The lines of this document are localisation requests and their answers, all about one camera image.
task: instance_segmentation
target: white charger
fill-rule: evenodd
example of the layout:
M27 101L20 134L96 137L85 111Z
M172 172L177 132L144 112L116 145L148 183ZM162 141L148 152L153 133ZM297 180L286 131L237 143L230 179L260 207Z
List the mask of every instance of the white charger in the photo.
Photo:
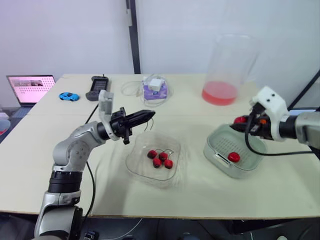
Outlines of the white charger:
M164 84L164 80L160 78L152 78L151 81L148 83L148 87L150 90L154 92L159 92L161 86Z

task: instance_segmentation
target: white cable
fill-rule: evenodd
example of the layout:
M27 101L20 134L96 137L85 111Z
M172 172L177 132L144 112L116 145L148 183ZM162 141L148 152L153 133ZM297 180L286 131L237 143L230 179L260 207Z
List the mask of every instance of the white cable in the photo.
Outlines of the white cable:
M130 231L128 231L127 233L123 234L122 236L118 236L118 237L115 237L115 238L107 238L107 239L102 239L102 240L117 240L117 239L123 238L123 237L127 236L129 233L131 233L133 230L135 230L136 227L138 227L139 223L141 223L141 221L142 221L142 218L138 221L138 223L133 228L131 228Z
M158 107L162 104L164 104L166 101L168 101L168 99L173 95L173 89L170 87L170 85L167 82L167 79L163 76L159 76L159 75L155 75L155 74L151 74L150 76L148 76L144 82L148 82L149 79L151 77L157 78L157 79L162 79L163 82L166 84L167 86L167 95L165 99L154 99L154 100L146 100L144 97L144 85L143 82L141 81L129 81L124 83L121 86L121 93L124 96L136 96L136 97L140 97L141 102L149 108L155 108Z
M141 102L143 102L143 104L145 106L150 107L150 108L155 108L155 107L158 107L158 106L164 104L166 101L168 101L168 99L173 95L173 91L172 91L172 88L169 86L169 84L167 82L167 79L165 77L163 77L163 76L151 74L144 81L148 82L151 77L152 78L157 78L157 79L162 79L163 82L165 83L166 87L167 87L166 98L165 99L159 99L160 101L146 100L143 95L140 96L140 100L141 100Z
M122 84L121 93L125 96L139 96L139 91L141 88L141 81L128 81Z

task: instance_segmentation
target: metal basket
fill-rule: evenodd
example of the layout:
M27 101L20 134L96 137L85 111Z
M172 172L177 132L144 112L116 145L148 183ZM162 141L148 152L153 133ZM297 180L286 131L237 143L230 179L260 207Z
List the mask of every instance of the metal basket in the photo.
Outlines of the metal basket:
M265 144L255 136L249 136L250 145L258 152L267 151ZM204 147L205 157L232 178L245 178L257 168L263 156L251 152L245 143L245 134L233 130L228 124L221 125L210 134ZM236 152L239 162L228 160L228 155Z

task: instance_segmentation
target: laptop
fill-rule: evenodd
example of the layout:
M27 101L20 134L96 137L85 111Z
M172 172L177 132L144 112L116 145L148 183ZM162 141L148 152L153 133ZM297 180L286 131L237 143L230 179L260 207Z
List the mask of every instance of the laptop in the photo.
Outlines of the laptop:
M11 117L22 119L31 108L55 84L52 75L8 75L6 76L14 92L20 108Z

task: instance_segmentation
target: blue toy car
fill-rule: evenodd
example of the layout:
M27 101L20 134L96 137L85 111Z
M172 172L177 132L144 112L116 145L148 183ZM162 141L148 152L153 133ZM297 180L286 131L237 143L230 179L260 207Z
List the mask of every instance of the blue toy car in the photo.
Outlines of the blue toy car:
M71 92L63 92L59 95L61 100L69 100L71 102L79 100L79 95Z

